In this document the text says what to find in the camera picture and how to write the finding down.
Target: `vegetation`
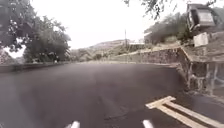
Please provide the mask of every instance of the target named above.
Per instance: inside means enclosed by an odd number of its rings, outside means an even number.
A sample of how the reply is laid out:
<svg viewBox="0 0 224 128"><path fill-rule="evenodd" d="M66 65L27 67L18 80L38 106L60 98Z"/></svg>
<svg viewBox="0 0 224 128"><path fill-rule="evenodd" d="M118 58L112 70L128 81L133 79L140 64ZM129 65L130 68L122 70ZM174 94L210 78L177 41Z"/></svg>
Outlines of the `vegetation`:
<svg viewBox="0 0 224 128"><path fill-rule="evenodd" d="M214 8L214 11L224 19L224 8ZM192 39L193 36L187 27L186 14L177 13L175 15L169 15L161 22L155 23L148 28L145 33L149 33L145 37L146 43L165 43L169 37L176 37L181 43L186 43L187 40Z"/></svg>
<svg viewBox="0 0 224 128"><path fill-rule="evenodd" d="M85 49L71 50L71 60L78 62L100 60L103 58L130 53L145 48L145 45L125 45L124 42L124 40L108 41Z"/></svg>
<svg viewBox="0 0 224 128"><path fill-rule="evenodd" d="M27 62L61 61L67 59L70 38L57 21L39 17L29 0L2 0L0 19L1 47L17 52L26 47Z"/></svg>
<svg viewBox="0 0 224 128"><path fill-rule="evenodd" d="M131 0L123 0L125 4L129 6ZM145 14L150 13L151 18L158 19L160 17L160 13L164 11L165 6L169 6L167 3L172 3L173 0L140 0L141 5L145 7ZM207 0L206 5L213 5L217 0Z"/></svg>

